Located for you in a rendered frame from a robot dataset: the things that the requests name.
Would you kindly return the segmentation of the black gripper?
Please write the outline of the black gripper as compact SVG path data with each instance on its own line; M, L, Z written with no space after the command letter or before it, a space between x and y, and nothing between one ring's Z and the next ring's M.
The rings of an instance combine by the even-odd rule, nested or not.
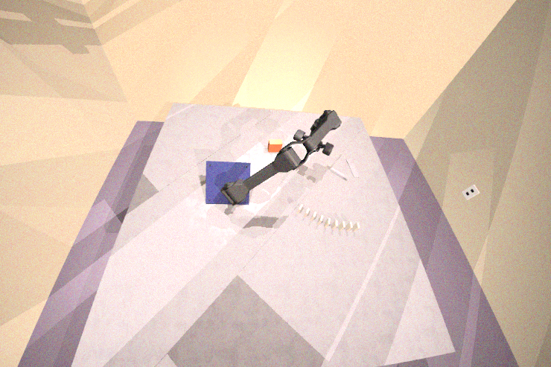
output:
M303 131L301 129L298 129L296 131L296 133L294 134L294 136L293 136L293 140L301 141L302 138L304 139L305 137L308 136L308 135L305 135L305 133L306 133L305 131ZM318 146L317 149L314 150L312 153L319 152L320 148L324 148L322 152L327 156L331 155L331 151L334 147L333 144L330 144L328 142L326 144L323 144L323 141L321 141L317 146ZM310 154L312 154L312 153L310 153Z

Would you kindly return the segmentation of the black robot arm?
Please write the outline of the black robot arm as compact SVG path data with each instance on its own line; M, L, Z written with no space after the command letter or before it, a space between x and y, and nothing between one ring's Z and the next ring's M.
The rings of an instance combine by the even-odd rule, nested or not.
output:
M323 111L322 115L317 118L311 126L310 130L313 132L309 136L301 141L292 141L281 148L273 162L249 178L245 180L239 179L235 182L226 182L221 192L232 205L240 204L245 200L250 190L268 180L270 177L277 173L287 173L303 165L307 161L310 153L317 149L317 145L326 137L327 133L340 127L341 123L342 121L338 117L336 111ZM303 144L305 146L307 153L303 160L299 158L295 150L291 147L292 144Z

